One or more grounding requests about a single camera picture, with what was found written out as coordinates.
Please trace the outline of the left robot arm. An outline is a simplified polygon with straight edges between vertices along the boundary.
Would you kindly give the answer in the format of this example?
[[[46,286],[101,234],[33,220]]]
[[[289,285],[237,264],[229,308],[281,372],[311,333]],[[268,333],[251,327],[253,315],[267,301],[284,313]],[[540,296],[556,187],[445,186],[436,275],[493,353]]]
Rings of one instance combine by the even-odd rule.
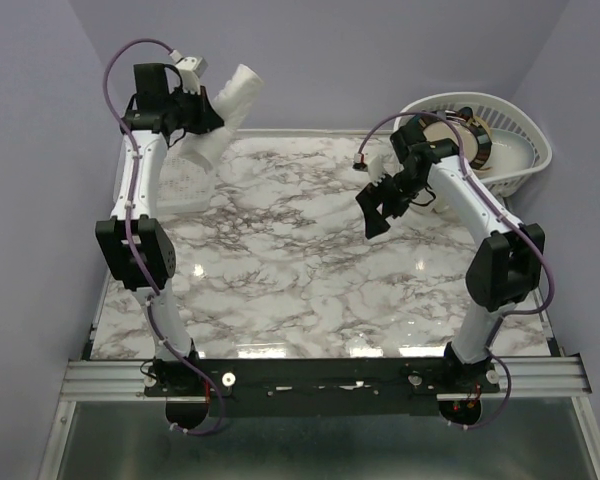
[[[136,91],[116,118],[123,135],[120,192],[109,219],[95,226],[111,275],[132,293],[149,324],[155,378],[168,371],[168,384],[181,395],[200,387],[202,372],[172,291],[176,253],[157,218],[157,191],[172,134],[206,134],[224,124],[200,83],[205,67],[201,57],[135,65]]]

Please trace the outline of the white printed t shirt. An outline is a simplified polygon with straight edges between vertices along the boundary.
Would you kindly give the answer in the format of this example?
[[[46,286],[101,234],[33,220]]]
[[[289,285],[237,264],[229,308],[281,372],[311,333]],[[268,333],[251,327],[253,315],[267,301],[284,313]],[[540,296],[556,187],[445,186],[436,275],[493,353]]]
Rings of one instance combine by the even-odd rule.
[[[215,112],[224,120],[224,125],[211,133],[187,134],[180,143],[178,157],[206,171],[216,168],[250,113],[263,85],[263,80],[255,71],[239,64],[232,78],[211,102]]]

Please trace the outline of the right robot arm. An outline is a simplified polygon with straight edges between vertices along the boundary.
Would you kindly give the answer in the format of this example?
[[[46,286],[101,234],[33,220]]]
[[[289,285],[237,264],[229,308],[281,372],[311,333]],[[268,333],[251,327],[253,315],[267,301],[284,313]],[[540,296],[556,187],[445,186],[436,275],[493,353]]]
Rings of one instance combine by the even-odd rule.
[[[404,125],[390,142],[401,166],[394,175],[381,161],[367,161],[362,150],[354,156],[354,169],[369,176],[356,197],[366,238],[387,232],[390,219],[402,216],[430,188],[458,215],[477,247],[465,275],[470,308],[439,370],[442,384],[460,392],[476,380],[475,367],[488,360],[505,316],[538,287],[545,234],[539,225],[511,214],[479,181],[464,157],[459,133],[430,141],[416,127]]]

